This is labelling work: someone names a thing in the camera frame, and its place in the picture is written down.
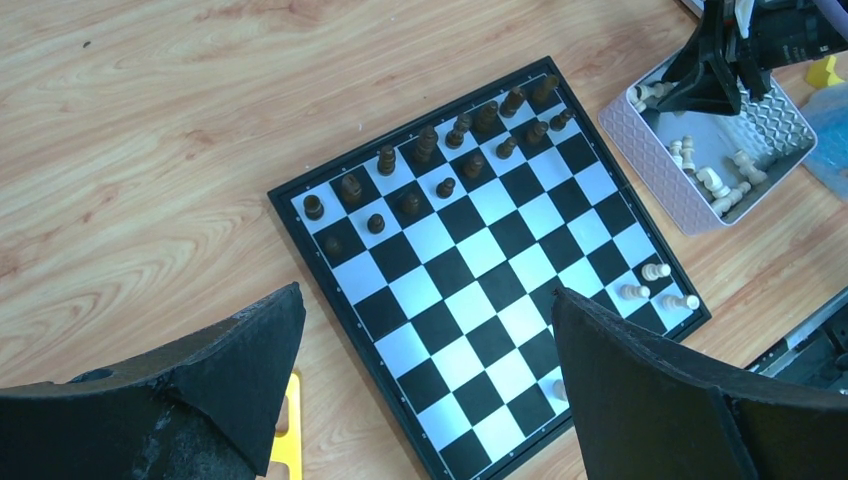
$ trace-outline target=chessboard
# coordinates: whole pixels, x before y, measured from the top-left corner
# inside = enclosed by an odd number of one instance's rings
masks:
[[[550,58],[269,197],[433,478],[571,427],[557,288],[678,341],[710,318]]]

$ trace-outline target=chess rook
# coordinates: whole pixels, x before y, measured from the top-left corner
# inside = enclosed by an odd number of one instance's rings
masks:
[[[395,149],[391,145],[385,145],[380,149],[380,157],[377,160],[377,171],[380,175],[391,175],[395,171]]]
[[[318,220],[324,216],[324,205],[321,204],[321,199],[315,195],[307,195],[303,199],[303,211],[306,218],[310,220]]]
[[[509,91],[504,99],[503,103],[501,103],[500,112],[506,118],[512,118],[515,116],[515,112],[524,105],[525,94],[524,89],[521,87],[515,87]]]
[[[506,160],[512,156],[512,151],[515,150],[517,144],[518,142],[515,140],[515,137],[509,136],[498,145],[498,148],[495,149],[495,154],[497,154],[498,158]]]
[[[448,132],[445,137],[445,145],[448,148],[459,148],[465,140],[465,134],[471,128],[471,115],[467,113],[460,114],[456,117],[456,122],[453,124],[453,130]]]
[[[671,275],[671,266],[662,264],[649,263],[642,267],[642,278],[648,282],[659,280]]]

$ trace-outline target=yellow plastic part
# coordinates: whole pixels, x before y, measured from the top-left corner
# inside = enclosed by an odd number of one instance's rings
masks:
[[[819,90],[844,82],[845,80],[836,75],[836,57],[834,55],[816,60],[807,71],[807,83]]]
[[[274,434],[271,461],[283,463],[289,469],[290,480],[303,480],[303,443],[300,424],[300,376],[292,373],[286,387],[288,398],[288,432]]]

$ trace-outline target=black square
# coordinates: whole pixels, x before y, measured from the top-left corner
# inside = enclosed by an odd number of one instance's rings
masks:
[[[527,141],[527,132],[529,132],[533,128],[533,126],[538,122],[539,119],[533,118],[513,128],[510,131],[510,133],[512,133],[512,136],[515,137],[515,140],[518,143],[518,148],[521,149],[521,153],[524,154],[524,158],[526,158],[527,160],[530,160],[536,155],[554,146],[553,142],[551,142],[551,137],[549,137],[547,133],[543,135],[542,140],[540,140],[536,144],[530,144],[530,142]]]
[[[538,384],[515,397],[508,406],[518,427],[528,436],[556,416]]]
[[[583,258],[583,250],[567,225],[562,225],[553,232],[539,239],[539,246],[553,265],[554,270],[561,272]]]
[[[524,345],[518,347],[521,356],[530,367],[530,371],[541,379],[551,371],[559,367],[559,354],[556,351],[556,342],[553,334],[546,328],[531,338]]]
[[[592,208],[592,204],[589,203],[589,199],[586,198],[586,194],[583,193],[583,189],[580,188],[580,184],[574,178],[569,178],[552,188],[548,195],[566,223]]]
[[[515,350],[515,344],[498,317],[492,317],[468,332],[466,338],[484,367],[489,367]]]
[[[406,315],[389,287],[366,297],[353,307],[374,341],[392,333],[406,323]]]
[[[403,202],[409,195],[417,195],[419,202],[418,211],[412,215],[403,211]],[[406,228],[434,211],[433,205],[427,200],[418,182],[407,183],[403,187],[386,195],[386,203],[389,204],[389,208],[392,210],[398,224],[400,224],[400,228]]]
[[[609,285],[616,278],[624,275],[630,268],[627,261],[621,256],[615,242],[609,242],[598,247],[597,250],[586,256],[598,278],[604,285]]]
[[[442,298],[447,298],[471,285],[474,275],[456,247],[424,264]]]
[[[447,160],[445,160],[445,155],[439,149],[438,146],[433,148],[433,153],[430,155],[430,160],[424,163],[415,161],[415,148],[418,145],[418,132],[415,132],[415,139],[410,140],[400,147],[398,147],[398,151],[406,159],[406,164],[409,165],[409,169],[412,170],[412,174],[415,175],[415,178],[424,175],[425,173],[431,172],[435,170],[437,167],[444,165]]]
[[[628,315],[627,321],[650,330],[657,335],[665,335],[666,332],[665,324],[662,323],[660,315],[650,302],[642,305],[639,307],[639,310]]]
[[[421,264],[418,255],[403,232],[383,241],[371,249],[374,263],[387,282],[391,283],[411,272]]]
[[[430,355],[450,345],[462,336],[453,314],[445,302],[439,302],[419,313],[412,319],[412,327],[418,332],[421,343]]]
[[[483,229],[486,224],[468,197],[453,202],[439,210],[439,218],[454,243],[459,243]]]
[[[454,440],[442,449],[441,454],[448,470],[457,480],[474,478],[492,462],[474,430]]]
[[[644,267],[645,265],[648,265],[649,263],[652,263],[654,265],[660,265],[662,263],[667,263],[667,262],[663,262],[662,259],[660,259],[659,255],[657,255],[655,253],[655,254],[651,255],[650,257],[646,258],[640,264],[633,267],[633,273],[636,274],[636,278],[638,278],[639,281],[642,282],[643,285],[647,285],[648,287],[651,288],[651,298],[653,298],[653,297],[659,295],[660,292],[665,290],[666,287],[668,287],[669,285],[674,283],[674,278],[673,278],[674,269],[672,269],[671,275],[669,275],[668,277],[658,278],[658,279],[654,280],[653,282],[649,282],[649,281],[645,280],[645,277],[642,276],[642,267]]]
[[[348,217],[315,232],[314,236],[331,268],[336,268],[365,251],[365,244],[362,243],[362,239],[359,238],[359,234],[356,233],[356,229],[353,228],[353,223]],[[327,251],[327,241],[330,238],[335,238],[341,245],[338,253]]]
[[[359,181],[359,185],[362,188],[359,200],[353,204],[345,202],[344,197],[342,197],[341,183],[342,179],[344,179],[347,175],[353,175],[354,178]],[[333,187],[333,191],[336,192],[336,195],[339,197],[339,203],[342,204],[347,213],[353,213],[380,198],[380,192],[377,190],[377,186],[374,185],[374,181],[371,180],[371,176],[368,175],[368,172],[363,166],[356,167],[344,175],[330,180],[330,186]]]
[[[612,236],[618,235],[636,223],[636,217],[633,216],[633,212],[620,193],[614,193],[598,202],[595,210]]]
[[[490,225],[489,231],[492,232],[492,236],[495,237],[506,258],[514,257],[536,243],[527,223],[517,211]]]
[[[503,400],[486,372],[457,388],[453,396],[456,397],[457,403],[472,426],[477,425],[503,406]]]
[[[545,192],[528,163],[501,175],[501,183],[516,207],[524,205]]]
[[[483,168],[480,169],[480,172],[476,177],[470,178],[465,174],[465,165],[474,157],[479,155],[483,159]],[[486,160],[486,157],[483,155],[483,152],[480,151],[480,148],[477,147],[469,152],[463,153],[462,155],[451,160],[451,167],[453,171],[456,173],[456,178],[462,182],[462,186],[465,187],[465,191],[471,193],[479,187],[491,182],[497,177],[495,171],[492,170],[492,166],[489,165],[489,161]]]
[[[432,358],[401,375],[398,384],[406,394],[409,404],[418,413],[450,393]]]
[[[564,288],[562,280],[559,277],[554,277],[548,280],[544,285],[530,292],[530,299],[539,310],[539,314],[545,319],[545,323],[551,324],[551,316],[554,309],[554,292],[557,289]]]
[[[575,175],[598,161],[597,155],[583,135],[572,136],[557,145],[557,150],[565,159],[568,169]]]
[[[509,262],[503,262],[477,279],[496,312],[510,306],[527,292]]]

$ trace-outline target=wood grain surface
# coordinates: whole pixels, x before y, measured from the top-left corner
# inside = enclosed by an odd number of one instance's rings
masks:
[[[266,192],[546,55],[595,118],[696,23],[670,0],[7,0],[0,24],[0,387],[297,281],[306,478],[408,479],[424,471]],[[799,103],[805,69],[778,74]],[[689,238],[613,151],[715,315],[690,347],[744,365],[848,285],[848,210],[805,169]],[[572,430],[513,478],[584,476]]]

